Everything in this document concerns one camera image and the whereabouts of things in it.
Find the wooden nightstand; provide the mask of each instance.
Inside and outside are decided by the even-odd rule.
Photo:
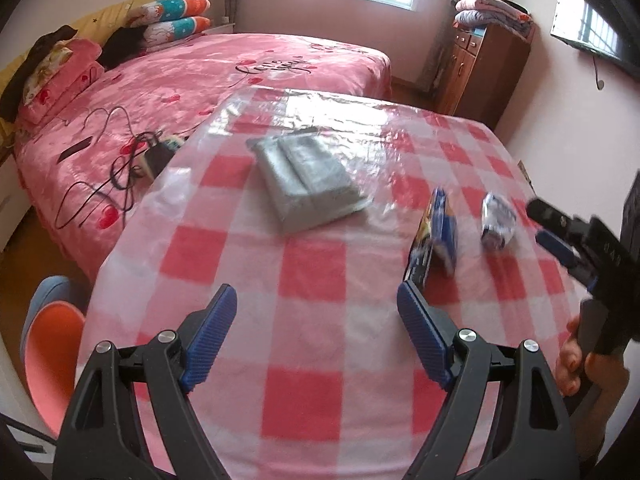
[[[440,83],[436,111],[495,130],[516,88],[531,46],[499,25],[456,28],[453,53]]]

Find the cartoon pillowcase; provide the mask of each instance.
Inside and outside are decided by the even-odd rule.
[[[65,46],[65,43],[66,41],[57,42],[47,57],[38,64],[36,70],[29,76],[24,84],[24,91],[22,93],[23,104],[28,105],[31,103],[44,85],[46,85],[69,60],[73,52]]]
[[[144,46],[156,46],[170,41],[181,40],[191,34],[197,34],[211,26],[209,18],[195,16],[194,18],[183,18],[174,22],[153,23],[149,25],[144,33]]]
[[[199,16],[206,12],[210,5],[209,0],[156,0],[131,9],[125,17],[125,27],[140,27]]]

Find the plastic bag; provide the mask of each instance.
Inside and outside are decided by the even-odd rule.
[[[330,136],[309,130],[247,141],[287,233],[326,224],[371,203],[332,155],[330,142]]]

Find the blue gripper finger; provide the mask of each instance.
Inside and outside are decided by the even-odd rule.
[[[223,285],[205,310],[189,314],[178,329],[186,345],[186,362],[180,377],[180,386],[185,393],[192,392],[197,384],[207,379],[237,310],[235,289]]]
[[[454,381],[448,360],[449,348],[408,283],[403,282],[398,287],[396,303],[424,370],[432,381],[448,390]]]

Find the table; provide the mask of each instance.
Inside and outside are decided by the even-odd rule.
[[[245,142],[307,126],[335,141],[374,201],[283,236]],[[491,131],[375,100],[252,87],[220,105],[140,203],[100,270],[79,367],[103,339],[130,346],[176,328],[229,283],[238,315],[190,399],[232,478],[402,478],[444,398],[395,302],[435,186],[458,219],[458,267],[453,279],[431,273],[427,300],[489,342],[536,339],[553,363],[578,311],[574,286],[536,247],[525,215],[533,192]],[[479,241],[488,190],[518,210],[500,253]],[[156,464],[170,468],[144,392],[139,405]],[[489,398],[465,468],[477,463],[491,416]]]

